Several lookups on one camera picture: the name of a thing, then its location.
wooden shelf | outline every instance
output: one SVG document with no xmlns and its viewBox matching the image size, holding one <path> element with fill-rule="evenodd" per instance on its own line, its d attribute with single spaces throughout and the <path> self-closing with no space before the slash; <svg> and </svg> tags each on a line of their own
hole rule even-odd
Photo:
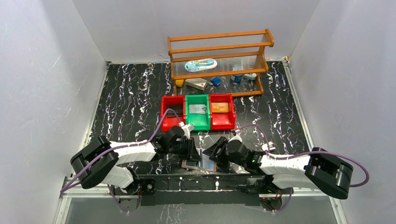
<svg viewBox="0 0 396 224">
<path fill-rule="evenodd" d="M 229 38 L 239 37 L 248 35 L 260 35 L 261 42 L 255 43 L 239 43 L 231 45 L 219 45 L 209 47 L 197 47 L 197 48 L 183 48 L 183 49 L 172 49 L 172 42 L 182 41 L 193 41 L 202 39 L 212 38 Z M 268 65 L 264 57 L 264 48 L 272 47 L 274 45 L 274 39 L 269 29 L 262 31 L 249 31 L 249 32 L 238 32 L 238 33 L 225 33 L 225 34 L 212 34 L 212 35 L 197 35 L 197 36 L 183 36 L 183 37 L 168 37 L 168 53 L 170 56 L 171 76 L 172 80 L 198 78 L 198 77 L 214 77 L 214 76 L 229 76 L 239 75 L 245 73 L 257 73 L 256 85 L 257 90 L 254 91 L 240 91 L 231 92 L 236 96 L 250 96 L 250 95 L 261 95 L 264 93 L 260 73 L 266 73 L 268 71 Z M 175 54 L 205 52 L 205 51 L 218 51 L 218 50 L 232 50 L 232 49 L 243 49 L 243 48 L 258 48 L 258 51 L 252 52 L 241 52 L 231 54 L 218 54 L 218 55 L 204 55 L 204 56 L 190 56 L 174 58 Z M 187 61 L 213 58 L 217 61 L 217 66 L 213 69 L 189 72 L 184 66 Z M 177 95 L 177 87 L 174 85 L 174 93 Z"/>
</svg>

gray wall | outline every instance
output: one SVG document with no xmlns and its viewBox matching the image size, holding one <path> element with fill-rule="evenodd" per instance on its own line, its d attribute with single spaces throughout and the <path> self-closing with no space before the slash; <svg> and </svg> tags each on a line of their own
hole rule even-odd
<svg viewBox="0 0 396 224">
<path fill-rule="evenodd" d="M 266 58 L 290 56 L 319 0 L 73 2 L 107 61 L 160 62 L 169 57 L 167 36 L 266 28 L 275 39 Z"/>
<path fill-rule="evenodd" d="M 52 223 L 106 63 L 71 0 L 0 3 L 0 223 Z"/>
<path fill-rule="evenodd" d="M 392 0 L 322 0 L 290 59 L 315 145 L 371 173 L 342 202 L 350 224 L 396 219 L 395 12 Z M 362 180 L 356 168 L 353 182 Z"/>
</svg>

